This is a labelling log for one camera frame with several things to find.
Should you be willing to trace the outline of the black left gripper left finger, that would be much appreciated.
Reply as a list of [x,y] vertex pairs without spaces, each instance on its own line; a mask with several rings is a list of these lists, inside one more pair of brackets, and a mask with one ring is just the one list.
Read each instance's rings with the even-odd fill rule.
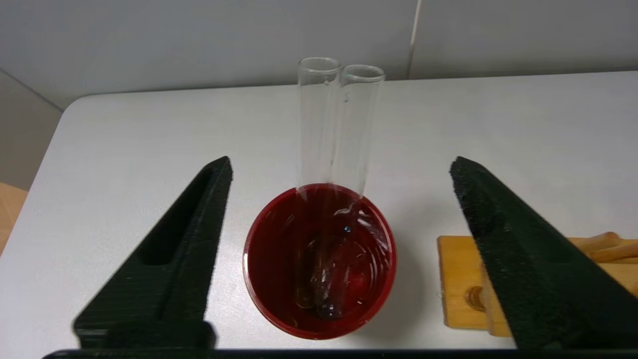
[[204,318],[226,203],[230,158],[203,166],[73,323],[88,349],[210,349]]

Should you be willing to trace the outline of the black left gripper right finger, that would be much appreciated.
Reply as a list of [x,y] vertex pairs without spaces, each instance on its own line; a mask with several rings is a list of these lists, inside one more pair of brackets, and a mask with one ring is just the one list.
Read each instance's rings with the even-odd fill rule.
[[517,349],[637,349],[634,295],[483,165],[450,175]]

